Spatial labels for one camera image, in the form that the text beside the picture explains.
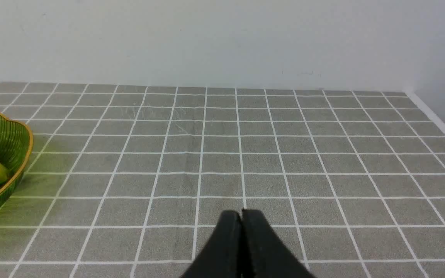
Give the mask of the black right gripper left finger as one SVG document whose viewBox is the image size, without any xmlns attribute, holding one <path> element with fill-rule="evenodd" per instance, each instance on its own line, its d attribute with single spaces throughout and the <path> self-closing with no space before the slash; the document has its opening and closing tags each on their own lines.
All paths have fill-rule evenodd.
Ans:
<svg viewBox="0 0 445 278">
<path fill-rule="evenodd" d="M 211 236 L 182 278 L 240 278 L 241 232 L 239 213 L 222 211 Z"/>
</svg>

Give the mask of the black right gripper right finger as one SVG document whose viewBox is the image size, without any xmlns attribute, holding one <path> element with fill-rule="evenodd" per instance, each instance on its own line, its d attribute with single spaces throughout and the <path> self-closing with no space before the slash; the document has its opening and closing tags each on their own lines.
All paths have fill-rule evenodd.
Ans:
<svg viewBox="0 0 445 278">
<path fill-rule="evenodd" d="M 314 278 L 292 254 L 260 210 L 244 209 L 243 278 Z"/>
</svg>

